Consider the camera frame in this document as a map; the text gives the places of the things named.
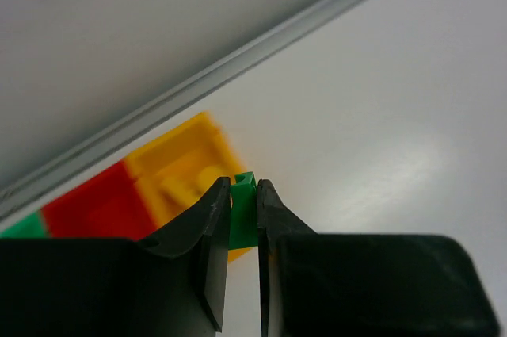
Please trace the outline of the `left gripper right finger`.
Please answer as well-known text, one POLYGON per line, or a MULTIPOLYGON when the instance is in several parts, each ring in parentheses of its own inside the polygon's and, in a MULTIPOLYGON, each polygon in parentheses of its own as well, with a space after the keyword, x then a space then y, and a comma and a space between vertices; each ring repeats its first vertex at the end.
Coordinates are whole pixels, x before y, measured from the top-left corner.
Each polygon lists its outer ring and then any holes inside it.
POLYGON ((497 336, 475 265, 454 239, 318 233, 257 186, 264 336, 497 336))

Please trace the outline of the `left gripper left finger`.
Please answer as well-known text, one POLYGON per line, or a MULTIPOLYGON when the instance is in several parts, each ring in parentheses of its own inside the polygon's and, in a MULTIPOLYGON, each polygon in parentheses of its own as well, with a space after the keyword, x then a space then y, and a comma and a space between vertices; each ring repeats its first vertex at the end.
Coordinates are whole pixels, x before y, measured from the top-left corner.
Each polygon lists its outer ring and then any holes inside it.
POLYGON ((4 336, 213 336, 222 330, 231 183, 140 241, 3 239, 4 336))

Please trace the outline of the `small green curved lego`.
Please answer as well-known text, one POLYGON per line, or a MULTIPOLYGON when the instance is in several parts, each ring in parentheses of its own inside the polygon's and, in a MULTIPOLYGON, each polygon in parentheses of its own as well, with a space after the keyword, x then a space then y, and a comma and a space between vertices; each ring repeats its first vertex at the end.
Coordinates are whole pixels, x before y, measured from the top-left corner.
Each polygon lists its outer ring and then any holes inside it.
POLYGON ((236 174, 231 185, 229 250, 257 246, 257 182, 252 171, 236 174))

